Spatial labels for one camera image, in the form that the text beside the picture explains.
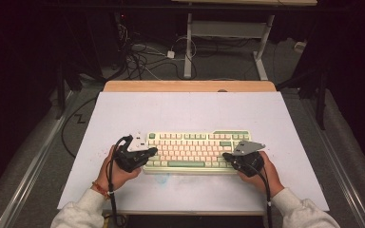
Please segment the sleeve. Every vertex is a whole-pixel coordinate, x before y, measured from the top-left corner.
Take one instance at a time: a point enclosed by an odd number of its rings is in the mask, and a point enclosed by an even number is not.
[[[102,228],[104,225],[102,213],[105,202],[103,195],[87,189],[78,202],[69,202],[64,206],[52,221],[51,228]]]
[[[288,188],[277,193],[272,203],[283,215],[283,228],[339,227],[331,216],[318,209],[311,200],[299,199]]]

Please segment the bracelet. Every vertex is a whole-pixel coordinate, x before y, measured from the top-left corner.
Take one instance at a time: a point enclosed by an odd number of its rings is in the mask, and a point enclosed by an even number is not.
[[[109,195],[108,195],[107,191],[105,189],[103,189],[102,186],[100,186],[96,180],[93,181],[91,184],[93,184],[93,186],[95,186],[97,188],[97,190],[99,191],[100,194],[105,196],[106,200],[109,200]]]

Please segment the desk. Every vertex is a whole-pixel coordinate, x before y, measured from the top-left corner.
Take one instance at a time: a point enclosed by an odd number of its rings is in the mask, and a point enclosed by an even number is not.
[[[215,92],[234,89],[238,83],[245,86],[234,92]],[[167,92],[159,92],[161,86]],[[250,130],[255,142],[266,144],[265,151],[275,163],[282,183],[300,198],[309,198],[322,210],[329,210],[281,94],[271,83],[209,81],[107,83],[97,100],[58,208],[83,195],[97,178],[109,148],[122,136],[137,132],[145,135],[148,131],[217,129]],[[119,213],[126,215],[259,216],[264,214],[265,206],[264,196],[237,175],[142,173],[115,195]],[[110,208],[108,202],[104,209]]]
[[[317,0],[173,0],[193,3],[213,3],[213,4],[246,4],[246,5],[273,5],[273,6],[315,6]],[[269,15],[266,23],[243,23],[243,22],[223,22],[223,21],[194,21],[192,13],[188,13],[186,32],[186,54],[184,64],[185,79],[191,78],[192,62],[192,36],[212,36],[212,37],[240,37],[240,38],[260,38],[258,51],[253,52],[254,61],[257,67],[259,78],[268,80],[265,68],[262,63],[262,53],[268,41],[269,32],[272,28],[275,15]]]

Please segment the keyboard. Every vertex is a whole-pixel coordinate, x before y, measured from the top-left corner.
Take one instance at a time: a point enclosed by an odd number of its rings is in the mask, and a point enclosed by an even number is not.
[[[150,132],[146,144],[158,152],[143,170],[146,174],[236,174],[222,154],[233,153],[241,141],[251,141],[249,131]]]

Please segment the person's left hand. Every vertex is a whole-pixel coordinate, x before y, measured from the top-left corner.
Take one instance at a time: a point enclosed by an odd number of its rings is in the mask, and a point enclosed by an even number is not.
[[[109,172],[109,162],[111,161],[112,153],[114,153],[114,145],[111,146],[111,149],[108,153],[108,156],[103,161],[102,168],[100,169],[99,177],[97,178],[96,182],[104,189],[106,192],[108,191],[108,180],[106,176],[106,169],[107,172]],[[114,190],[119,189],[122,187],[127,181],[134,179],[138,177],[138,175],[141,173],[141,168],[137,168],[133,170],[131,173],[128,173],[121,169],[117,162],[112,161],[112,183],[114,184]],[[95,186],[92,186],[91,189],[99,192]]]

